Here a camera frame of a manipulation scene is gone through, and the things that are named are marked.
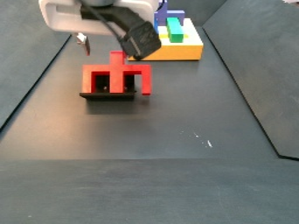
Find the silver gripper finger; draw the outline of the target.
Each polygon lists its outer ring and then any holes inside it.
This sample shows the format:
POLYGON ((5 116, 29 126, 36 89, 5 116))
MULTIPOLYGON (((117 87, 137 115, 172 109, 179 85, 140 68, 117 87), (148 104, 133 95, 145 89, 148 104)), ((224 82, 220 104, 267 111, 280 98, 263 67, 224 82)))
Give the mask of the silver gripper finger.
POLYGON ((89 39, 81 32, 76 34, 76 41, 82 47, 85 54, 89 55, 89 39))

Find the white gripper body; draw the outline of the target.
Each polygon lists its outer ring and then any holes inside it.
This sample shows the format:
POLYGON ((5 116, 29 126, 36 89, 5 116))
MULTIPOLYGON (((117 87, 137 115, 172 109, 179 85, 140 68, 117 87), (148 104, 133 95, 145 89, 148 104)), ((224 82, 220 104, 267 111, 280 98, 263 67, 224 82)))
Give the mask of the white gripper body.
MULTIPOLYGON (((82 0, 93 9, 124 7, 148 22, 154 21, 158 0, 82 0)), ((110 35, 102 22, 89 13, 80 0, 38 0, 45 24, 56 32, 110 35)))

